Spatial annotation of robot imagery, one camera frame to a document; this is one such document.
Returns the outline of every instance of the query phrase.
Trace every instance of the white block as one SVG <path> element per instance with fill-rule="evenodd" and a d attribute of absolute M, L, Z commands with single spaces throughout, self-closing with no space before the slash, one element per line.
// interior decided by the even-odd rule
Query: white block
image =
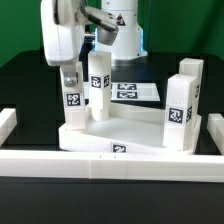
<path fill-rule="evenodd" d="M 92 119 L 103 121 L 109 117 L 111 101 L 111 53 L 90 52 L 89 69 L 89 106 Z"/>
<path fill-rule="evenodd" d="M 209 114 L 207 129 L 219 151 L 224 155 L 224 118 L 221 114 Z"/>
<path fill-rule="evenodd" d="M 73 130 L 82 130 L 86 128 L 85 118 L 85 97 L 83 84 L 82 63 L 76 63 L 76 72 L 78 74 L 78 84 L 74 87 L 64 85 L 64 72 L 61 68 L 61 84 L 63 103 L 65 111 L 65 121 L 67 128 Z"/>
<path fill-rule="evenodd" d="M 179 67 L 179 74 L 190 75 L 198 78 L 198 82 L 192 89 L 192 129 L 194 129 L 194 125 L 197 119 L 203 64 L 203 60 L 185 58 L 180 62 Z"/>
<path fill-rule="evenodd" d="M 0 113 L 0 147 L 17 124 L 16 110 L 4 109 Z"/>
<path fill-rule="evenodd" d="M 179 74 L 168 80 L 163 141 L 168 148 L 187 150 L 192 144 L 192 89 L 196 83 L 196 77 Z"/>
<path fill-rule="evenodd" d="M 185 58 L 180 62 L 179 74 L 191 75 L 201 82 L 204 60 Z"/>

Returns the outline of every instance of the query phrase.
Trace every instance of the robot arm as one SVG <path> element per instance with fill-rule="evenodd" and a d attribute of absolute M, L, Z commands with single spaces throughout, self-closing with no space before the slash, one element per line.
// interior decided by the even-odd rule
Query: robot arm
<path fill-rule="evenodd" d="M 110 13 L 86 6 L 85 0 L 42 0 L 41 22 L 47 63 L 60 66 L 66 126 L 85 129 L 82 64 L 78 62 L 84 26 L 96 23 L 99 40 L 112 45 L 117 21 Z"/>
<path fill-rule="evenodd" d="M 112 14 L 85 6 L 85 0 L 42 0 L 41 20 L 45 56 L 52 66 L 78 60 L 86 24 L 97 24 L 99 41 L 107 45 L 112 45 L 118 32 Z"/>

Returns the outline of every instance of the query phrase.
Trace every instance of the black table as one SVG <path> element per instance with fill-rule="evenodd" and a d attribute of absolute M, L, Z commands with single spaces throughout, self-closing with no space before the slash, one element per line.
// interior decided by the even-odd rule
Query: black table
<path fill-rule="evenodd" d="M 214 55 L 152 54 L 145 65 L 113 70 L 112 81 L 156 82 L 161 102 L 132 103 L 165 108 L 167 79 L 185 58 L 205 60 L 197 154 L 219 152 L 207 132 L 209 113 L 224 112 L 224 62 Z M 84 71 L 86 78 L 86 61 Z M 4 144 L 10 149 L 60 150 L 64 123 L 59 72 L 43 51 L 17 55 L 0 69 L 0 107 L 16 107 L 18 125 Z M 224 222 L 224 185 L 164 181 L 0 177 L 0 223 L 181 223 Z"/>

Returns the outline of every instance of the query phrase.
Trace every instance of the white base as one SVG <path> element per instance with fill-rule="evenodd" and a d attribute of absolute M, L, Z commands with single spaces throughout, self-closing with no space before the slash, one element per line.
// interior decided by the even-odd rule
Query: white base
<path fill-rule="evenodd" d="M 110 117 L 96 122 L 87 119 L 87 128 L 69 130 L 66 124 L 59 128 L 59 145 L 75 152 L 114 152 L 120 147 L 134 154 L 193 154 L 198 140 L 201 117 L 197 117 L 192 133 L 192 145 L 186 151 L 163 147 L 165 111 L 111 103 Z"/>

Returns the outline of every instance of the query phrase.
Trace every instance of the white plastic piece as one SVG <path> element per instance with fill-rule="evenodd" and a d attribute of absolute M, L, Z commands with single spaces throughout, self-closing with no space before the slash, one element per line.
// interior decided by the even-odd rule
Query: white plastic piece
<path fill-rule="evenodd" d="M 62 69 L 60 71 L 66 126 L 72 130 L 85 129 L 86 116 L 82 63 L 76 63 L 78 84 L 75 87 L 66 87 L 64 85 Z"/>
<path fill-rule="evenodd" d="M 201 79 L 203 72 L 204 61 L 199 59 L 185 58 L 180 62 L 179 74 L 190 75 L 197 77 L 198 83 L 195 85 L 195 88 L 192 90 L 192 129 L 197 118 L 198 104 L 199 104 L 199 95 L 201 89 Z"/>
<path fill-rule="evenodd" d="M 0 147 L 17 124 L 16 110 L 3 109 L 0 113 Z"/>
<path fill-rule="evenodd" d="M 59 128 L 60 148 L 75 152 L 134 153 L 134 154 L 193 154 L 201 117 L 198 116 L 189 149 L 182 152 L 163 147 L 163 110 L 131 105 L 110 105 L 110 117 L 103 122 L 87 121 L 83 131 Z"/>
<path fill-rule="evenodd" d="M 180 62 L 179 74 L 195 76 L 201 82 L 204 61 L 185 58 Z"/>
<path fill-rule="evenodd" d="M 0 150 L 0 176 L 224 183 L 224 157 Z"/>
<path fill-rule="evenodd" d="M 187 150 L 192 144 L 192 92 L 197 78 L 174 75 L 168 80 L 164 145 Z"/>
<path fill-rule="evenodd" d="M 160 101 L 155 83 L 113 83 L 111 100 Z"/>
<path fill-rule="evenodd" d="M 209 114 L 207 129 L 219 151 L 224 155 L 224 118 L 221 114 Z"/>
<path fill-rule="evenodd" d="M 95 121 L 108 119 L 111 102 L 111 53 L 90 52 L 89 69 L 89 106 Z"/>

